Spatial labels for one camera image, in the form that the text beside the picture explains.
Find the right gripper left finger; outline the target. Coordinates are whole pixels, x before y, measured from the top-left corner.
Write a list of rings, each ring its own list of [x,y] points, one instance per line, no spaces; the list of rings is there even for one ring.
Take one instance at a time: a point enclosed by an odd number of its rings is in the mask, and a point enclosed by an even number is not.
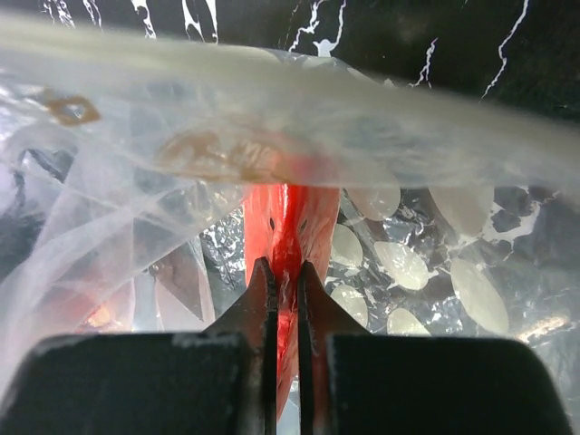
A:
[[[233,336],[241,348],[234,402],[236,433],[275,434],[277,294],[266,257],[255,261],[246,291],[204,333]]]

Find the fake watermelon slice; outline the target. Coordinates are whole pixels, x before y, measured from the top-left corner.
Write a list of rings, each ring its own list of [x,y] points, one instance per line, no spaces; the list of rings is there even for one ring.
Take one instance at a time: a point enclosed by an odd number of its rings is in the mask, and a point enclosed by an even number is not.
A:
[[[246,282],[254,263],[265,257],[277,294],[276,416],[281,417],[298,374],[297,285],[305,261],[324,281],[340,209],[339,188],[284,184],[284,176],[251,178],[243,202]]]

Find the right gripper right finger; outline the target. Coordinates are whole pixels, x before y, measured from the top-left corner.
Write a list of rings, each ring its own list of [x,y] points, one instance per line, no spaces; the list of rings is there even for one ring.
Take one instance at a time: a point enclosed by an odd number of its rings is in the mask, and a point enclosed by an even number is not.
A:
[[[332,434],[332,394],[326,339],[369,332],[329,296],[314,265],[303,262],[298,276],[298,362],[300,431]]]

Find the clear zip top bag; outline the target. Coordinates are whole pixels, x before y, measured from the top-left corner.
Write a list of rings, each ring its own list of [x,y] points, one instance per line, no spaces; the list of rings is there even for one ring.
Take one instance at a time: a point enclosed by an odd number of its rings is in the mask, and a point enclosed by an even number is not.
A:
[[[334,334],[332,434],[579,431],[579,129],[334,58],[1,13],[1,431],[237,434],[253,176],[490,188],[508,335]]]

